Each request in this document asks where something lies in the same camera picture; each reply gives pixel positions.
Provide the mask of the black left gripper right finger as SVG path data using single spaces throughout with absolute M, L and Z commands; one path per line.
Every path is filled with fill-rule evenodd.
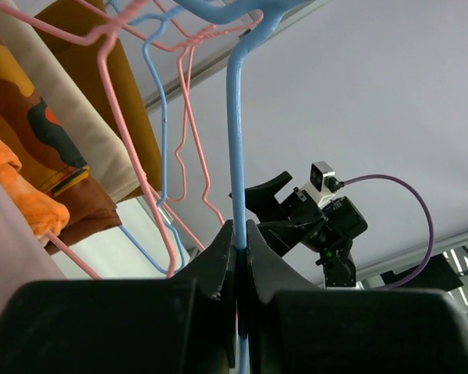
M 321 290 L 246 224 L 253 373 L 468 373 L 468 317 L 440 291 Z

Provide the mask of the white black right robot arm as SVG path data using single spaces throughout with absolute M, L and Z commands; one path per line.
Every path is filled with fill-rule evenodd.
M 281 257 L 296 245 L 305 245 L 320 255 L 316 264 L 323 267 L 327 287 L 353 288 L 353 239 L 367 230 L 367 222 L 348 197 L 335 198 L 343 183 L 331 172 L 311 172 L 308 183 L 295 187 L 279 202 L 276 193 L 291 179 L 284 171 L 268 182 L 245 189 L 246 208 L 257 216 L 260 233 Z

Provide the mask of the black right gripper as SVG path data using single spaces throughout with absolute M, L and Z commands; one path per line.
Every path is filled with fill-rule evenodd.
M 264 240 L 280 256 L 301 243 L 322 257 L 347 257 L 353 239 L 368 229 L 363 215 L 346 196 L 320 208 L 308 193 L 298 189 L 285 200 L 284 210 L 275 196 L 292 178 L 283 171 L 245 189 L 245 207 L 257 218 L 284 218 L 285 211 L 288 214 L 285 219 L 257 225 Z

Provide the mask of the pink trousers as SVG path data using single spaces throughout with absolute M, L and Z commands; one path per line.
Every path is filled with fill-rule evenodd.
M 0 315 L 23 285 L 65 278 L 0 185 Z

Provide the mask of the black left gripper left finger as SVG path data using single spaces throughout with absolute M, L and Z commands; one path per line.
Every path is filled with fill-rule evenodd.
M 227 373 L 235 365 L 232 222 L 167 280 L 23 285 L 0 315 L 0 373 Z

